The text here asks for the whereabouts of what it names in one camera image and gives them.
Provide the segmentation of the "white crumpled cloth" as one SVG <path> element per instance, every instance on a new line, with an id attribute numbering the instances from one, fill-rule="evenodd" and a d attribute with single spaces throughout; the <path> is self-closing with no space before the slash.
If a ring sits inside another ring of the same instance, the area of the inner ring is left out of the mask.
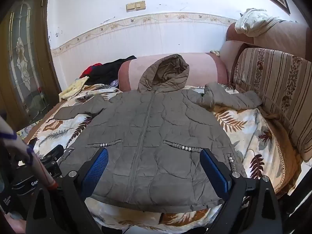
<path id="1" fill-rule="evenodd" d="M 258 37 L 269 30 L 281 32 L 297 27 L 298 22 L 287 21 L 280 17 L 271 16 L 264 9 L 247 9 L 235 23 L 237 34 L 244 34 L 248 37 Z"/>

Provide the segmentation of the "yellow cloth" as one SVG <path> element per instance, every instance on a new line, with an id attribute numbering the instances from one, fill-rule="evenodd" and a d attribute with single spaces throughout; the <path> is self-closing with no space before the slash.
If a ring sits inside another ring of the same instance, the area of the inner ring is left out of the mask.
<path id="1" fill-rule="evenodd" d="M 75 80 L 67 89 L 63 90 L 59 94 L 59 101 L 70 100 L 79 94 L 85 85 L 86 81 L 89 79 L 88 76 L 79 78 Z"/>

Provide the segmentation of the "red garment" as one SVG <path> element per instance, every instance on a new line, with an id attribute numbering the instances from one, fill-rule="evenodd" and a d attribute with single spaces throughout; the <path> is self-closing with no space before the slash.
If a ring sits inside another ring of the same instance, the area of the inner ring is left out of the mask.
<path id="1" fill-rule="evenodd" d="M 101 63 L 95 63 L 94 65 L 89 66 L 87 69 L 85 69 L 85 70 L 82 72 L 82 74 L 80 75 L 80 78 L 89 76 L 90 73 L 94 70 L 95 67 L 101 66 L 101 65 L 102 65 Z"/>

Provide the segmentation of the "black garment pile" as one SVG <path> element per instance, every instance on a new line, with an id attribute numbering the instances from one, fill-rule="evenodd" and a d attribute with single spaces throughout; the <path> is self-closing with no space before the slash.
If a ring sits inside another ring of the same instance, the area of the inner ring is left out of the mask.
<path id="1" fill-rule="evenodd" d="M 130 56 L 125 59 L 117 59 L 113 62 L 104 63 L 101 66 L 97 66 L 88 76 L 89 79 L 85 85 L 104 84 L 110 85 L 114 80 L 118 79 L 118 72 L 121 65 L 130 60 L 136 59 L 135 56 Z"/>

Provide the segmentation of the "beige wall switch plate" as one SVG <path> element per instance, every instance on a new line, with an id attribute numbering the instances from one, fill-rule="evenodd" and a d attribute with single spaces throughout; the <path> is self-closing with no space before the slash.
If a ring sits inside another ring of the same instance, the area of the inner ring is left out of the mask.
<path id="1" fill-rule="evenodd" d="M 145 1 L 135 2 L 135 3 L 129 3 L 126 4 L 126 11 L 141 11 L 146 9 L 146 3 Z"/>

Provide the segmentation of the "leaf pattern plush blanket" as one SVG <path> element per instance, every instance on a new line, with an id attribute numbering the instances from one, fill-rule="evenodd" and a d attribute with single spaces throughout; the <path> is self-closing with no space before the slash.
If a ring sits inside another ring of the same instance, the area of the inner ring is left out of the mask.
<path id="1" fill-rule="evenodd" d="M 26 141 L 36 138 L 34 151 L 44 157 L 57 145 L 71 146 L 90 123 L 88 115 L 78 115 L 67 121 L 56 121 L 54 114 L 62 107 L 83 104 L 95 95 L 109 100 L 121 91 L 115 87 L 98 84 L 84 86 L 79 94 L 58 103 L 42 120 L 22 129 L 18 134 Z M 227 133 L 240 157 L 248 177 L 257 179 L 266 175 L 278 191 L 285 181 L 285 161 L 282 148 L 260 110 L 215 108 L 213 114 Z M 220 206 L 187 213 L 151 213 L 119 208 L 95 199 L 86 200 L 95 220 L 113 229 L 126 230 L 137 226 L 164 233 L 183 233 L 195 227 L 212 223 Z"/>

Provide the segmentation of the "brown quilted sofa cover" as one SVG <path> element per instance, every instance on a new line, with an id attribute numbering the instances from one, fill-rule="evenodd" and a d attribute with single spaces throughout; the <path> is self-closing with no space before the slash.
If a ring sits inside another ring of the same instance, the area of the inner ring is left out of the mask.
<path id="1" fill-rule="evenodd" d="M 280 198 L 296 187 L 296 182 L 301 174 L 302 158 L 293 147 L 288 132 L 281 122 L 280 115 L 270 113 L 262 107 L 258 108 L 277 139 L 285 163 L 284 180 L 282 181 L 281 188 L 276 190 L 276 194 Z"/>

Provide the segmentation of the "grey quilted hooded jacket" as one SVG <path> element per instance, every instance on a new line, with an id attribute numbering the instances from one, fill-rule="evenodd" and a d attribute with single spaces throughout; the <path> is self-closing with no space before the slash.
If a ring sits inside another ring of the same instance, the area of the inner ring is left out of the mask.
<path id="1" fill-rule="evenodd" d="M 67 174 L 79 170 L 99 148 L 108 150 L 108 165 L 92 197 L 117 207 L 182 213 L 221 204 L 199 162 L 200 152 L 244 173 L 230 138 L 213 114 L 215 106 L 254 109 L 262 101 L 253 91 L 229 94 L 217 83 L 204 93 L 186 89 L 189 65 L 178 54 L 164 57 L 143 73 L 138 88 L 105 100 L 63 107 L 55 119 L 79 114 L 91 122 L 61 162 Z"/>

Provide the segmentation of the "wooden glass door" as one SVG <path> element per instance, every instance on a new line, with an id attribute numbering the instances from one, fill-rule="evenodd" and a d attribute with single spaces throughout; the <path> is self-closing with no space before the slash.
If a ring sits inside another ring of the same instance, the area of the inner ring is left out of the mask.
<path id="1" fill-rule="evenodd" d="M 59 101 L 47 29 L 48 0 L 14 0 L 1 20 L 1 113 L 14 130 Z"/>

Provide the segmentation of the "striped floral back cushion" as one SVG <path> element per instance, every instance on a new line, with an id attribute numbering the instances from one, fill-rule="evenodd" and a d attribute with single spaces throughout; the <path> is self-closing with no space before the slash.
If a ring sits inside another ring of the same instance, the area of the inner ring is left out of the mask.
<path id="1" fill-rule="evenodd" d="M 266 112 L 277 114 L 305 162 L 311 159 L 311 62 L 281 51 L 247 48 L 233 82 L 256 92 Z"/>

